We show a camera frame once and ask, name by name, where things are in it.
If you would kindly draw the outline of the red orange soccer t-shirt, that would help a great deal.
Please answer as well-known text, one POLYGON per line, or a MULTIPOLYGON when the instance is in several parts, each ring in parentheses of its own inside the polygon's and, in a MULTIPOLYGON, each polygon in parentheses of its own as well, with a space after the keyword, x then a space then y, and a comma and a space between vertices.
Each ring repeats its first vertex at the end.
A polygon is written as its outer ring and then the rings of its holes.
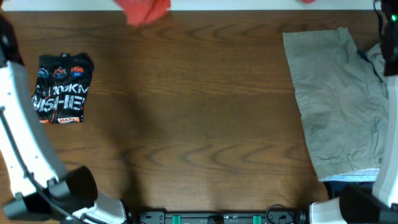
POLYGON ((308 5, 315 0, 115 0, 125 13, 127 23, 143 26, 158 21, 170 10, 175 11, 235 11, 288 9, 308 5))

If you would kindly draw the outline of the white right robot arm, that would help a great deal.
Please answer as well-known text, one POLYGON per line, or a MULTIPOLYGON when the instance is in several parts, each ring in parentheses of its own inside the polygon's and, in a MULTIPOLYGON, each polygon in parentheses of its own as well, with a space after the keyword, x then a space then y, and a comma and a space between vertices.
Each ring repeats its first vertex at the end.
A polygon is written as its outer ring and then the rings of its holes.
POLYGON ((349 185, 338 198, 315 202, 297 223, 397 223, 397 1, 382 0, 377 12, 389 94, 385 158, 373 187, 349 185))

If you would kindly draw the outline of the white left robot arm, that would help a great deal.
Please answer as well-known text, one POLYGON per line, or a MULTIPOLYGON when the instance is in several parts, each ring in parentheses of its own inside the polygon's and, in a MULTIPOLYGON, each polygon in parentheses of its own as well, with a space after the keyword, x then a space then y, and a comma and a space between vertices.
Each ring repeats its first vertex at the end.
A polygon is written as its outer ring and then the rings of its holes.
POLYGON ((90 170, 67 171, 52 149, 29 98, 29 84, 11 23, 1 18, 1 153, 14 198, 9 220, 130 223, 121 200, 98 192, 90 170))

